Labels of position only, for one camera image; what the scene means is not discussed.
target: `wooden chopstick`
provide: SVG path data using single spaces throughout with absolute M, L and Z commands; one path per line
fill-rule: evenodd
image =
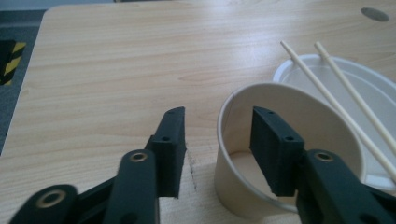
M 327 90 L 327 88 L 321 83 L 321 81 L 315 76 L 315 74 L 308 68 L 308 66 L 299 58 L 296 52 L 284 41 L 280 44 L 290 55 L 290 57 L 297 63 L 300 68 L 308 75 L 309 79 L 315 84 L 315 86 L 320 90 L 320 92 L 326 97 L 330 104 L 338 110 L 338 112 L 346 119 L 346 121 L 355 129 L 359 138 L 364 145 L 370 150 L 373 156 L 381 163 L 384 169 L 388 172 L 393 182 L 396 183 L 396 168 L 388 160 L 388 158 L 382 153 L 382 151 L 375 145 L 375 143 L 370 139 L 369 136 L 361 129 L 361 127 L 356 123 L 356 121 L 349 116 L 345 109 L 335 100 L 332 94 Z
M 320 56 L 322 57 L 322 59 L 325 60 L 329 64 L 330 68 L 338 76 L 338 78 L 340 79 L 341 83 L 343 83 L 345 88 L 348 90 L 349 94 L 355 100 L 356 104 L 358 104 L 358 106 L 364 112 L 364 114 L 366 115 L 368 120 L 370 120 L 370 122 L 373 124 L 373 126 L 378 131 L 378 133 L 381 135 L 381 137 L 388 144 L 388 147 L 390 148 L 390 150 L 396 156 L 396 141 L 394 140 L 392 135 L 388 132 L 387 128 L 385 128 L 384 124 L 375 115 L 375 113 L 370 108 L 370 106 L 368 106 L 366 104 L 366 102 L 363 100 L 363 98 L 361 98 L 361 95 L 355 90 L 353 85 L 349 82 L 347 77 L 344 75 L 344 73 L 341 71 L 341 69 L 338 67 L 338 65 L 334 62 L 334 60 L 330 57 L 329 53 L 320 44 L 320 42 L 315 43 L 315 48 L 320 53 Z

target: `white plastic bowl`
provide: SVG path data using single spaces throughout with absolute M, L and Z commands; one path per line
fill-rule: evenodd
M 350 97 L 329 65 L 321 60 L 317 54 L 302 55 L 300 58 L 317 75 L 349 115 L 351 115 L 351 117 L 363 128 L 367 135 L 371 136 L 375 144 L 385 153 L 393 165 L 396 165 L 396 157 L 391 153 L 389 147 L 377 133 L 374 126 Z M 396 137 L 395 83 L 361 64 L 337 57 L 333 57 L 333 59 L 366 103 L 383 122 L 392 136 Z M 330 105 L 315 85 L 309 80 L 307 75 L 292 60 L 285 61 L 277 68 L 273 81 L 296 87 L 314 96 L 321 102 Z M 365 178 L 365 184 L 387 192 L 396 192 L 396 186 L 391 181 L 384 168 L 374 159 L 366 147 L 363 147 L 363 149 L 367 158 L 367 176 Z

